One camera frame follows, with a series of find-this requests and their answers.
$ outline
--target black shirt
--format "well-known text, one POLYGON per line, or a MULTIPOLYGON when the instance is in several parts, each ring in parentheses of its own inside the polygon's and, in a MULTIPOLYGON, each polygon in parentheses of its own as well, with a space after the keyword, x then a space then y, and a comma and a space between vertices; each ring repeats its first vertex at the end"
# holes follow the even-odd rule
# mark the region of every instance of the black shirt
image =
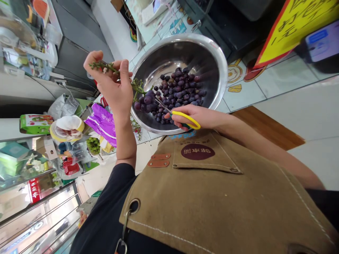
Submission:
MULTIPOLYGON (((121 163, 113 168, 111 176, 85 223, 74 238, 70 253, 112 253, 121 238, 123 225, 119 223, 127 194, 136 180, 133 167, 121 163)), ((338 230, 338 192, 308 190, 319 209, 338 230)), ((126 238, 128 254, 182 253, 148 236, 129 230, 126 238)), ((120 246, 118 253, 125 253, 120 246)))

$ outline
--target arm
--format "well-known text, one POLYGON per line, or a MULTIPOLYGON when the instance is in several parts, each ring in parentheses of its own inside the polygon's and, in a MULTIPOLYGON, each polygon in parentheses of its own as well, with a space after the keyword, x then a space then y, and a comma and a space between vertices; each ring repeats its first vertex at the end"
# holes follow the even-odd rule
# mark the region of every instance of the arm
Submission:
POLYGON ((135 169, 137 157, 137 144, 132 130, 130 111, 133 103, 133 90, 128 72, 128 60, 115 61, 113 66, 120 70, 120 79, 111 70, 92 69, 89 64, 102 60, 102 51, 89 53, 84 68, 98 82, 98 89, 105 97, 108 105, 112 109, 115 132, 117 134, 117 163, 130 164, 135 169))
MULTIPOLYGON (((292 173, 304 188, 325 189, 319 178, 305 164, 264 138, 235 116, 194 105, 187 105, 173 110, 190 115, 202 128, 215 129, 222 136, 268 160, 276 162, 292 173)), ((181 123, 192 124, 182 116, 173 115, 172 119, 175 125, 185 131, 188 131, 188 129, 183 127, 181 123)))

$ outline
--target apron pocket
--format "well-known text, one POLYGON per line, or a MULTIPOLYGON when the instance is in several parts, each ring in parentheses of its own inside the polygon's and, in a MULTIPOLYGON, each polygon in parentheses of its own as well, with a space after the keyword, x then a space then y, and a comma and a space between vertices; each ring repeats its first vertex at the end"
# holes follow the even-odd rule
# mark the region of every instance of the apron pocket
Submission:
POLYGON ((173 158, 176 169, 209 169, 243 174, 212 134, 176 141, 173 158))

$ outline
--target yellow scissors handle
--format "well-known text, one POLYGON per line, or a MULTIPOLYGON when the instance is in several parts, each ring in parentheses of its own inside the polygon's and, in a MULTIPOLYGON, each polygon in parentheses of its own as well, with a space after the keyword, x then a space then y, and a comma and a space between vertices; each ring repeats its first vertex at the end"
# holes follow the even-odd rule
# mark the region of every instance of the yellow scissors handle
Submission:
POLYGON ((183 116, 186 119, 190 120, 192 123, 194 123, 196 126, 187 124, 192 129, 200 129, 201 128, 200 124, 198 124, 198 122, 196 120, 194 120, 192 117, 190 117, 190 116, 188 116, 188 115, 186 115, 186 114, 184 114, 182 112, 179 112, 179 111, 172 111, 172 113, 173 113, 173 115, 183 116))

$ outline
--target purple plastic bag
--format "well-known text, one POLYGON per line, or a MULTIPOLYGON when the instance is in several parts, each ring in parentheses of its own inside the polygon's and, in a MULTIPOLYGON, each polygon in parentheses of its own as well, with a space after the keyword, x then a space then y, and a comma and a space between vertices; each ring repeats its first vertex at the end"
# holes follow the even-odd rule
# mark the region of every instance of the purple plastic bag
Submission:
POLYGON ((84 121, 93 130, 108 141, 113 147, 117 147, 117 135, 113 115, 100 105, 94 103, 93 113, 84 121))

